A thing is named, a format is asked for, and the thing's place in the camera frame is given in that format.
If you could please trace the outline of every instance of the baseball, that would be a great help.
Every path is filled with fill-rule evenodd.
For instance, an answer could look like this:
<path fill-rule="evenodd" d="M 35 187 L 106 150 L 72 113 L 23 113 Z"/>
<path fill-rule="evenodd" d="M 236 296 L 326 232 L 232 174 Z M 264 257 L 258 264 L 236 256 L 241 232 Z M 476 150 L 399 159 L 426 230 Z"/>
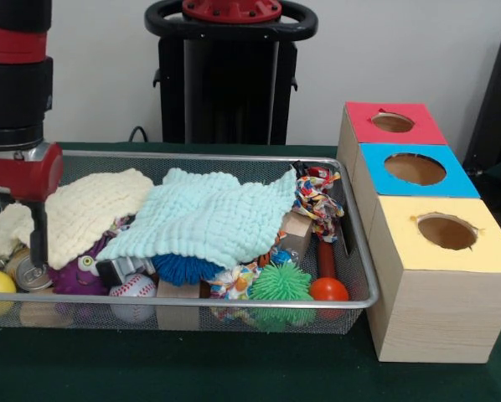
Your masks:
<path fill-rule="evenodd" d="M 133 274 L 126 278 L 124 285 L 114 286 L 109 292 L 109 296 L 155 297 L 156 293 L 156 284 L 150 278 L 141 274 Z M 115 316 L 130 324 L 145 322 L 155 312 L 154 306 L 138 304 L 111 305 L 111 310 Z"/>

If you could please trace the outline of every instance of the table surface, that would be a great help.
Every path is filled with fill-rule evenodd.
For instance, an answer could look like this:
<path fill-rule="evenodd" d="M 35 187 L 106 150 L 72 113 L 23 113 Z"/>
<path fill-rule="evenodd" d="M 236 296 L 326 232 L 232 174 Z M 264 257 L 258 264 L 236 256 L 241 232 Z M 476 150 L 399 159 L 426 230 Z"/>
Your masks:
<path fill-rule="evenodd" d="M 334 157 L 335 147 L 63 144 L 65 149 Z M 346 336 L 0 329 L 0 400 L 501 401 L 488 364 L 379 363 L 363 314 Z"/>

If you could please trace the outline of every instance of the purple plush toy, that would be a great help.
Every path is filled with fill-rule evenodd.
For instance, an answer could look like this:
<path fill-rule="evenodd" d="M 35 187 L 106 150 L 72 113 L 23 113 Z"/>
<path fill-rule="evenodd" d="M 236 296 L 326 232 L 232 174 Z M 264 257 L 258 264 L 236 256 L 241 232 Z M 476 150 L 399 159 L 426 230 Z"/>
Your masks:
<path fill-rule="evenodd" d="M 75 260 L 56 271 L 49 269 L 49 278 L 54 283 L 54 292 L 61 295 L 107 296 L 109 290 L 96 271 L 96 257 L 107 245 L 110 236 L 104 236 L 94 246 Z"/>

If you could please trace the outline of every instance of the black cable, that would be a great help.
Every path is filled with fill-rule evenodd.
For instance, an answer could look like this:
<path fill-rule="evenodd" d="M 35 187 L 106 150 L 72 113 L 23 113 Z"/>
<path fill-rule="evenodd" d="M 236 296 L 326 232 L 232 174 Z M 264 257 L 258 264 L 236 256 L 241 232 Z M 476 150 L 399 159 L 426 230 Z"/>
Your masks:
<path fill-rule="evenodd" d="M 147 133 L 144 131 L 144 128 L 142 128 L 141 126 L 137 126 L 135 127 L 133 130 L 132 130 L 132 134 L 130 134 L 130 137 L 128 139 L 128 142 L 133 142 L 133 138 L 135 138 L 135 134 L 137 133 L 137 131 L 140 131 L 141 134 L 142 134 L 142 139 L 144 140 L 144 142 L 148 142 L 148 135 Z"/>

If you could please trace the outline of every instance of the steering wheel handle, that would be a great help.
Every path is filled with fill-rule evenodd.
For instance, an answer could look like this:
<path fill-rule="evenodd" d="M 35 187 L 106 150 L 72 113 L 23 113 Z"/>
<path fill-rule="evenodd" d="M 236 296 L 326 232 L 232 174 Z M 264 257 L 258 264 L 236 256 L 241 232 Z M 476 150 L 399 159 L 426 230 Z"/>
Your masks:
<path fill-rule="evenodd" d="M 293 2 L 281 2 L 282 16 L 296 23 L 227 24 L 206 23 L 191 18 L 167 19 L 182 12 L 182 0 L 163 0 L 154 3 L 145 13 L 147 30 L 161 38 L 208 40 L 262 40 L 296 42 L 309 39 L 318 31 L 318 16 L 310 8 Z"/>

